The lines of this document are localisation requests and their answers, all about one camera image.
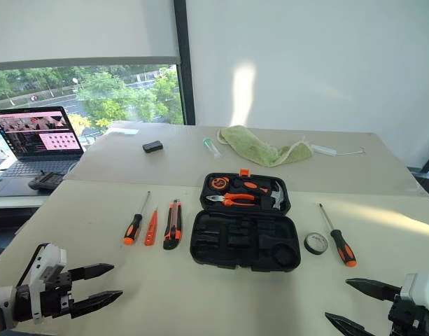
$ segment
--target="calculator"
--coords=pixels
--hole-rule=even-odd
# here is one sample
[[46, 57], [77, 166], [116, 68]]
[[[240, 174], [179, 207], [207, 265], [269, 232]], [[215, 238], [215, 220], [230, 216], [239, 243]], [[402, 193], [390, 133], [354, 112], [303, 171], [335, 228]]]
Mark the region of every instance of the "calculator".
[[38, 189], [54, 190], [63, 181], [63, 176], [64, 174], [57, 174], [52, 172], [42, 173], [36, 176], [27, 185], [34, 190], [38, 190]]

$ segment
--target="black tool case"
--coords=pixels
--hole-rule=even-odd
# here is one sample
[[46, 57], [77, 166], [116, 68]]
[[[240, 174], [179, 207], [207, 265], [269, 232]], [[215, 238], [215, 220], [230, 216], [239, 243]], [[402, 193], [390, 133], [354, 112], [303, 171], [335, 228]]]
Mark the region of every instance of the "black tool case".
[[[260, 188], [247, 188], [244, 183]], [[281, 186], [280, 209], [273, 208], [272, 191]], [[208, 200], [209, 195], [252, 194], [254, 201], [234, 202], [250, 206], [225, 206]], [[212, 173], [204, 181], [200, 211], [192, 228], [190, 252], [197, 263], [234, 269], [250, 267], [253, 271], [290, 272], [300, 264], [300, 245], [295, 224], [285, 214], [290, 209], [283, 180], [260, 175]]]

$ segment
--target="robotic arm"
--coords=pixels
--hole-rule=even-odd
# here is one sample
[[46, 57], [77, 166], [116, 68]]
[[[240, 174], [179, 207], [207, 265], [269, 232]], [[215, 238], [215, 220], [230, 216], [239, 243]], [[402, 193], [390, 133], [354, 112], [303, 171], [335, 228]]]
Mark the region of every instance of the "robotic arm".
[[[390, 336], [429, 336], [429, 271], [408, 274], [401, 288], [368, 279], [348, 279], [346, 283], [372, 298], [393, 302], [388, 313], [393, 322]], [[346, 336], [374, 336], [343, 316], [325, 315]]]
[[[121, 290], [109, 290], [74, 302], [70, 293], [73, 281], [98, 277], [114, 266], [94, 264], [62, 273], [65, 265], [65, 250], [52, 244], [37, 247], [17, 286], [0, 287], [0, 331], [30, 319], [40, 323], [48, 316], [70, 314], [74, 319], [109, 305], [122, 294]], [[29, 270], [29, 285], [22, 285]]]

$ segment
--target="laptop screen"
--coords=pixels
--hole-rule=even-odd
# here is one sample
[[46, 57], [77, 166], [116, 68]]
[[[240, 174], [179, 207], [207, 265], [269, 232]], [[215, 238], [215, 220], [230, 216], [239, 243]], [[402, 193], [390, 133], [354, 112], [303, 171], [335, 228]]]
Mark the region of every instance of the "laptop screen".
[[83, 153], [61, 107], [0, 111], [0, 133], [17, 158]]

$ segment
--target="laptop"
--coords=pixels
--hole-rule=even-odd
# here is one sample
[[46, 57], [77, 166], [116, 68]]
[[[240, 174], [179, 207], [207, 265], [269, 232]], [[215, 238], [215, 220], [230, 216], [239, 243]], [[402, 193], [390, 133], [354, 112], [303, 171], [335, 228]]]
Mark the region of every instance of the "laptop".
[[83, 154], [61, 106], [0, 110], [0, 134], [17, 158], [0, 176], [0, 197], [48, 195], [28, 182], [42, 171], [66, 174]]

